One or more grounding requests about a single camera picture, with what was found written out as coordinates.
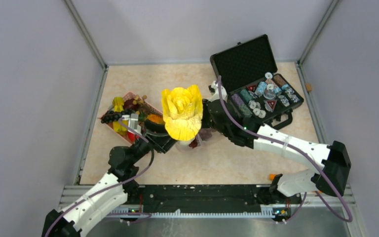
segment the yellow artificial flower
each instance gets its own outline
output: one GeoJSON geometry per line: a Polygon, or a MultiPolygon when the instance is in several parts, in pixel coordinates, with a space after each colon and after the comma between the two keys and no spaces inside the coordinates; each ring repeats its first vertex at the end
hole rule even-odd
{"type": "Polygon", "coordinates": [[[114,112],[123,111],[124,110],[123,105],[124,105],[124,99],[122,97],[114,97],[113,99],[114,112]]]}
{"type": "Polygon", "coordinates": [[[162,91],[165,128],[178,141],[190,141],[201,129],[202,95],[197,85],[162,91]]]}

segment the aluminum frame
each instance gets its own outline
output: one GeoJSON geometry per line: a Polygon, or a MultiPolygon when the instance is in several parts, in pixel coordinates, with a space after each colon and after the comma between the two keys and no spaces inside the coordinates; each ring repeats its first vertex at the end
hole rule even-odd
{"type": "MultiPolygon", "coordinates": [[[[69,10],[69,13],[71,14],[73,21],[76,23],[78,30],[82,34],[83,38],[85,39],[86,43],[89,46],[89,49],[91,50],[92,54],[95,56],[96,60],[100,64],[100,66],[104,69],[103,76],[101,78],[101,83],[100,83],[100,88],[98,90],[98,95],[95,99],[95,102],[93,104],[93,113],[91,117],[90,124],[88,126],[88,130],[86,131],[86,139],[82,148],[81,156],[80,156],[80,161],[79,161],[79,167],[77,169],[77,176],[75,181],[73,182],[75,185],[66,185],[63,193],[61,195],[61,200],[59,203],[59,208],[63,208],[64,206],[67,205],[67,203],[72,203],[76,199],[78,199],[82,194],[84,194],[87,190],[90,189],[90,185],[77,185],[80,181],[80,177],[82,174],[83,166],[85,164],[85,159],[87,155],[87,151],[89,148],[89,143],[90,143],[90,138],[92,135],[92,130],[95,124],[96,120],[96,115],[99,107],[99,103],[101,101],[102,97],[102,92],[103,88],[105,85],[105,81],[107,78],[108,74],[108,65],[105,63],[101,53],[98,50],[98,47],[96,46],[95,42],[93,41],[91,34],[88,32],[85,24],[83,23],[79,13],[77,12],[74,4],[72,3],[71,0],[62,0],[65,3],[66,8],[69,10]]],[[[336,7],[338,4],[341,2],[341,0],[333,0],[328,9],[326,10],[324,16],[322,17],[322,20],[320,21],[318,27],[316,28],[314,34],[310,38],[310,41],[308,42],[306,48],[304,49],[300,59],[296,62],[296,68],[297,72],[300,77],[300,82],[304,91],[304,96],[307,102],[307,105],[309,106],[310,114],[312,117],[313,125],[316,130],[317,137],[319,139],[320,143],[327,143],[327,138],[325,136],[325,131],[322,123],[320,122],[321,119],[319,117],[318,110],[315,106],[315,102],[313,99],[313,95],[308,93],[305,89],[305,84],[307,83],[306,76],[304,75],[302,65],[306,61],[310,51],[313,49],[313,46],[315,45],[316,41],[318,40],[321,32],[324,30],[324,27],[328,20],[330,19],[332,13],[335,11],[336,7]]],[[[348,223],[348,230],[349,233],[352,237],[366,237],[367,232],[366,228],[363,224],[361,214],[359,212],[358,206],[355,202],[352,190],[350,185],[347,185],[347,188],[345,190],[345,197],[348,203],[348,206],[351,208],[353,217],[354,217],[354,222],[348,223]]],[[[327,197],[327,201],[329,204],[335,206],[335,207],[340,207],[341,203],[336,197],[327,197]]],[[[318,197],[315,196],[308,196],[306,199],[306,203],[304,205],[305,207],[314,207],[314,208],[324,208],[323,203],[318,197]]]]}

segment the plastic tray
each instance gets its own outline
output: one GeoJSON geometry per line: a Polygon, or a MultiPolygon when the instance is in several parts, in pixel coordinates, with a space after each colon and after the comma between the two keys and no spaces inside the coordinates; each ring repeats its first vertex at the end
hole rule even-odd
{"type": "MultiPolygon", "coordinates": [[[[128,92],[127,94],[125,94],[125,95],[123,96],[123,99],[124,99],[124,101],[126,101],[126,100],[129,100],[129,99],[133,99],[135,96],[136,96],[136,95],[135,95],[133,92],[128,92]]],[[[111,105],[111,106],[108,108],[108,110],[112,110],[113,108],[114,108],[114,107],[111,105]]],[[[162,116],[162,113],[161,113],[158,109],[156,109],[155,107],[153,107],[151,104],[147,103],[146,101],[144,102],[144,104],[141,106],[140,109],[145,110],[145,114],[149,114],[149,113],[150,113],[150,114],[156,114],[156,115],[162,116]]],[[[112,122],[110,122],[110,123],[108,123],[108,124],[106,124],[106,125],[107,125],[108,127],[110,127],[111,130],[112,130],[113,132],[115,132],[115,133],[118,134],[121,138],[123,138],[124,140],[126,140],[128,143],[133,144],[133,142],[130,141],[130,139],[128,138],[127,135],[121,135],[120,133],[114,131],[114,129],[113,129],[113,123],[112,123],[112,122]]]]}

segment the open black case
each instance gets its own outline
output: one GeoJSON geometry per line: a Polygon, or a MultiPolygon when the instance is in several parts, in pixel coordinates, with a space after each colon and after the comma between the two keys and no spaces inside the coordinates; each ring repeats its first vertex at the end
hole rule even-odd
{"type": "Polygon", "coordinates": [[[213,54],[210,57],[210,62],[216,76],[222,76],[222,84],[227,91],[227,101],[230,102],[236,108],[236,111],[242,116],[253,116],[259,123],[266,123],[278,130],[291,124],[293,121],[293,109],[297,108],[304,102],[304,99],[293,89],[281,74],[275,74],[278,69],[267,35],[262,35],[245,43],[239,42],[235,47],[213,54]],[[252,96],[252,93],[249,92],[252,88],[256,90],[260,82],[267,81],[265,78],[265,73],[267,72],[273,74],[273,78],[271,79],[274,82],[273,85],[280,88],[280,94],[277,93],[275,99],[271,99],[275,100],[272,102],[272,104],[275,103],[272,112],[265,111],[265,103],[270,103],[266,102],[270,99],[264,98],[263,95],[256,95],[257,98],[255,98],[255,96],[252,96]],[[260,103],[260,109],[266,112],[265,117],[260,118],[253,113],[253,109],[249,107],[250,100],[241,96],[243,90],[249,92],[255,102],[260,103]],[[237,96],[239,96],[241,100],[235,101],[234,97],[237,96]],[[279,96],[285,96],[285,105],[282,103],[282,98],[279,96]],[[244,106],[240,106],[240,101],[243,101],[244,106]],[[250,116],[247,115],[246,107],[251,112],[250,116]],[[281,116],[283,114],[287,114],[288,119],[281,122],[281,116]],[[279,121],[280,123],[272,125],[274,120],[279,121]]]}

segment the purple cable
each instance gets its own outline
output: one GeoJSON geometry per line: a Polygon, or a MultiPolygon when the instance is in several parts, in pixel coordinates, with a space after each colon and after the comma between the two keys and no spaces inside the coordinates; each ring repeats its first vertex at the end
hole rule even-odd
{"type": "Polygon", "coordinates": [[[319,193],[319,192],[316,192],[316,194],[319,196],[319,198],[322,200],[322,202],[325,204],[325,206],[327,206],[327,208],[336,216],[338,217],[339,219],[343,220],[343,221],[346,221],[346,222],[351,222],[349,221],[349,219],[352,219],[352,217],[349,217],[349,219],[345,219],[343,218],[341,215],[339,215],[338,213],[336,213],[336,211],[331,207],[329,206],[329,203],[322,197],[322,195],[319,193]]]}
{"type": "MultiPolygon", "coordinates": [[[[266,137],[266,136],[263,136],[263,135],[260,135],[260,134],[256,134],[252,131],[249,131],[249,130],[246,130],[244,129],[244,127],[242,127],[242,125],[240,125],[232,116],[231,114],[229,113],[229,111],[227,110],[227,107],[225,105],[225,101],[223,99],[223,96],[222,96],[222,90],[220,90],[221,86],[222,86],[222,76],[218,76],[217,77],[217,84],[218,84],[218,88],[219,88],[219,98],[220,98],[220,103],[222,104],[222,107],[223,107],[223,110],[225,111],[226,115],[228,116],[228,118],[234,123],[234,125],[236,125],[238,128],[240,128],[241,130],[247,132],[248,134],[252,135],[252,136],[255,136],[255,137],[258,137],[258,138],[262,138],[262,139],[265,139],[265,140],[268,140],[268,141],[271,141],[271,142],[275,142],[275,143],[278,143],[278,144],[281,144],[281,145],[284,145],[285,143],[283,141],[280,141],[280,140],[277,140],[277,139],[274,139],[274,138],[269,138],[269,137],[266,137]]],[[[339,198],[339,201],[341,201],[342,203],[342,206],[345,208],[345,211],[347,212],[348,214],[348,219],[344,219],[344,218],[341,218],[342,220],[346,221],[346,222],[352,222],[353,220],[353,217],[352,217],[352,213],[351,213],[351,210],[349,210],[349,207],[348,205],[346,204],[345,200],[342,198],[341,194],[339,193],[339,191],[336,189],[336,187],[334,186],[334,184],[331,182],[331,180],[328,178],[328,176],[323,172],[323,170],[313,161],[313,159],[311,157],[308,156],[308,154],[304,151],[302,151],[301,149],[291,145],[291,144],[287,144],[287,147],[295,150],[296,152],[300,153],[302,156],[304,156],[316,169],[317,171],[319,171],[320,175],[323,177],[323,179],[328,183],[329,187],[331,187],[331,189],[334,191],[335,195],[339,198]]],[[[327,206],[327,208],[332,212],[332,213],[335,213],[335,211],[333,210],[333,208],[331,208],[329,206],[329,204],[326,202],[326,201],[323,201],[323,203],[327,206]]]]}
{"type": "MultiPolygon", "coordinates": [[[[125,124],[123,124],[123,123],[121,123],[121,122],[120,122],[119,124],[120,124],[121,126],[127,128],[127,129],[128,129],[130,132],[132,132],[133,134],[138,135],[143,141],[149,143],[149,141],[148,141],[147,138],[141,136],[139,133],[137,133],[136,131],[134,131],[133,129],[131,129],[129,126],[127,126],[127,125],[125,125],[125,124]]],[[[151,164],[152,164],[152,162],[153,162],[153,157],[154,157],[154,151],[153,151],[153,149],[152,149],[152,158],[151,158],[151,162],[149,163],[149,165],[148,165],[144,170],[142,170],[142,172],[136,174],[134,177],[131,177],[131,178],[127,179],[127,180],[124,180],[123,182],[120,182],[120,183],[118,183],[118,184],[114,184],[114,185],[108,186],[108,187],[103,188],[103,189],[101,189],[101,190],[99,190],[99,191],[97,191],[97,192],[94,192],[93,194],[89,195],[89,198],[93,198],[93,197],[95,197],[96,195],[98,195],[98,194],[100,194],[100,193],[103,193],[103,192],[105,192],[105,191],[107,191],[107,190],[109,190],[109,189],[112,189],[112,188],[118,187],[118,186],[120,186],[120,185],[126,184],[126,183],[128,183],[128,182],[130,182],[130,181],[132,181],[132,180],[134,180],[134,179],[136,179],[136,178],[138,178],[139,176],[141,176],[143,173],[145,173],[145,172],[150,168],[150,166],[151,166],[151,164]]],[[[55,220],[55,221],[50,225],[50,227],[47,229],[47,232],[46,232],[46,234],[44,235],[44,237],[48,237],[48,236],[50,235],[50,232],[52,231],[52,229],[54,228],[54,226],[57,224],[57,222],[60,221],[60,219],[63,218],[63,216],[65,216],[67,213],[69,213],[70,211],[72,211],[73,208],[75,208],[75,207],[81,205],[84,201],[85,201],[85,199],[82,199],[82,200],[78,201],[77,203],[75,203],[74,205],[72,205],[71,207],[69,207],[65,212],[62,212],[62,214],[61,214],[59,217],[57,217],[56,220],[55,220]]],[[[141,221],[146,220],[147,218],[150,218],[150,217],[151,217],[151,215],[150,215],[149,217],[146,217],[146,218],[141,219],[141,221]]]]}

